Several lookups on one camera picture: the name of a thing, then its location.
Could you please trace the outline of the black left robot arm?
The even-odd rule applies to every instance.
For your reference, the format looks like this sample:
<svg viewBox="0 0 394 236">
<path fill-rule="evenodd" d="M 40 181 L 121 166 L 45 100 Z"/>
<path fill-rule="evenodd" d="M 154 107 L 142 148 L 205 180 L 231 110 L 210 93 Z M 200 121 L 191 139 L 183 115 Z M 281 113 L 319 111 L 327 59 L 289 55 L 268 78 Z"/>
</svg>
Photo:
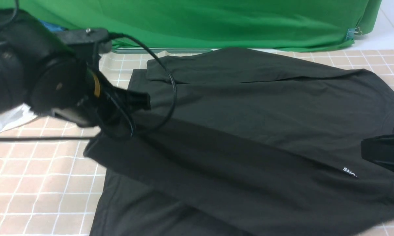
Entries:
<svg viewBox="0 0 394 236">
<path fill-rule="evenodd" d="M 149 110 L 150 96 L 115 87 L 99 71 L 110 37 L 104 28 L 51 32 L 24 10 L 0 9 L 0 114 L 26 104 L 82 128 L 133 129 L 131 114 Z"/>
</svg>

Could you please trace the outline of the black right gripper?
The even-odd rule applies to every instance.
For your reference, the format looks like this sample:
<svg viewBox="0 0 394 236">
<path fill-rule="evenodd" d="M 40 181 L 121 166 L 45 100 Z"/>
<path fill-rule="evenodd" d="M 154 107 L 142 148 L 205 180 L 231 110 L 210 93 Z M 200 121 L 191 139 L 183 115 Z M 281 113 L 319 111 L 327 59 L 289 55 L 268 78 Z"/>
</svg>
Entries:
<svg viewBox="0 0 394 236">
<path fill-rule="evenodd" d="M 394 134 L 362 140 L 361 156 L 394 173 Z"/>
</svg>

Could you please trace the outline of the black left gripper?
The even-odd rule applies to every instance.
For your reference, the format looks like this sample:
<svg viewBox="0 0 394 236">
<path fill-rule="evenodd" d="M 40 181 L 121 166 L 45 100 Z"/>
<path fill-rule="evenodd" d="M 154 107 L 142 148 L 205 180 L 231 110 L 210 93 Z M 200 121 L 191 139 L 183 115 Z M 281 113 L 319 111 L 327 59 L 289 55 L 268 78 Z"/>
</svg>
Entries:
<svg viewBox="0 0 394 236">
<path fill-rule="evenodd" d="M 99 127 L 110 138 L 131 138 L 132 117 L 128 110 L 150 110 L 150 95 L 116 88 L 98 70 L 88 69 L 83 96 L 74 106 L 52 109 L 52 117 L 80 128 Z"/>
</svg>

